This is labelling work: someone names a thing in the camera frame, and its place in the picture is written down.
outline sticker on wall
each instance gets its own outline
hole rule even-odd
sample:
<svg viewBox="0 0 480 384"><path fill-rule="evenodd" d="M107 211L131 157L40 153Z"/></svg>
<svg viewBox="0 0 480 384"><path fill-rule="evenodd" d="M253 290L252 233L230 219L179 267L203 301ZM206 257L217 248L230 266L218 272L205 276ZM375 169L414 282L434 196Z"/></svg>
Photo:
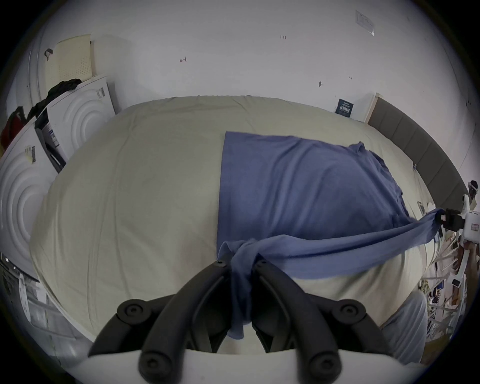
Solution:
<svg viewBox="0 0 480 384"><path fill-rule="evenodd" d="M335 113L338 113L339 115L342 115L345 117L350 117L350 114L352 113L352 108L353 108L352 103L339 99L338 106L336 107Z"/></svg>
<svg viewBox="0 0 480 384"><path fill-rule="evenodd" d="M357 14L356 14L356 22L358 25L360 25L361 27L365 28L367 31L369 31L372 36L375 34L375 30L374 30L374 27L373 27L373 23L370 21L370 19L365 16L364 14L361 14L360 12L358 11L355 11Z"/></svg>

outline wrinkled fabric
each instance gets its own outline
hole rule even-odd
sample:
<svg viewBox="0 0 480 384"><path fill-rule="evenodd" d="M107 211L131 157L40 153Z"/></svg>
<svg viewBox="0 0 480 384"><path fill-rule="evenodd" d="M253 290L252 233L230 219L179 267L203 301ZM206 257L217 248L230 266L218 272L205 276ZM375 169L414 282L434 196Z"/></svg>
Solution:
<svg viewBox="0 0 480 384"><path fill-rule="evenodd" d="M258 257L291 277L365 271L431 241L432 211L408 216L402 191L363 143L343 147L293 136L227 132L220 175L218 257L234 253L232 328L250 322Z"/></svg>

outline gray headboard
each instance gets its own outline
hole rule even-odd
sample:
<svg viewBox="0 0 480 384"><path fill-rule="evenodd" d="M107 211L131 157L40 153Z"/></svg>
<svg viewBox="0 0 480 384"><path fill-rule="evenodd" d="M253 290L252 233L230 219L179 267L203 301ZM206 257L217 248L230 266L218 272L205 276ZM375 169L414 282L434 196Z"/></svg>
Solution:
<svg viewBox="0 0 480 384"><path fill-rule="evenodd" d="M367 123L412 159L437 207L462 210L467 188L437 142L405 113L376 97Z"/></svg>

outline bed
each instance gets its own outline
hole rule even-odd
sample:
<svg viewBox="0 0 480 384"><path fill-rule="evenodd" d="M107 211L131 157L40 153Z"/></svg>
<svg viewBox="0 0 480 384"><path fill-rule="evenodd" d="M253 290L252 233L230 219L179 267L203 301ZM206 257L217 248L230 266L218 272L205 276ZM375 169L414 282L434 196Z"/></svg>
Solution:
<svg viewBox="0 0 480 384"><path fill-rule="evenodd" d="M95 339L130 298L176 293L216 259L226 131L362 141L382 157L411 216L433 200L412 161L376 129L320 108L252 96L198 96L132 106L81 147L36 218L30 253L52 301ZM296 280L308 293L362 302L378 325L413 289L441 246L413 248L353 276Z"/></svg>

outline red bag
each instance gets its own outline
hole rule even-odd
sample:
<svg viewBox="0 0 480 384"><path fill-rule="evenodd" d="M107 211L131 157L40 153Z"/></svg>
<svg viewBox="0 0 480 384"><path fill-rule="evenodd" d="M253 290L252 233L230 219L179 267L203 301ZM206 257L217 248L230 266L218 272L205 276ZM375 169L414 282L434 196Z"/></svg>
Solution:
<svg viewBox="0 0 480 384"><path fill-rule="evenodd" d="M24 115L24 108L18 107L7 120L5 128L0 134L0 145L6 151L15 136L22 130L27 123Z"/></svg>

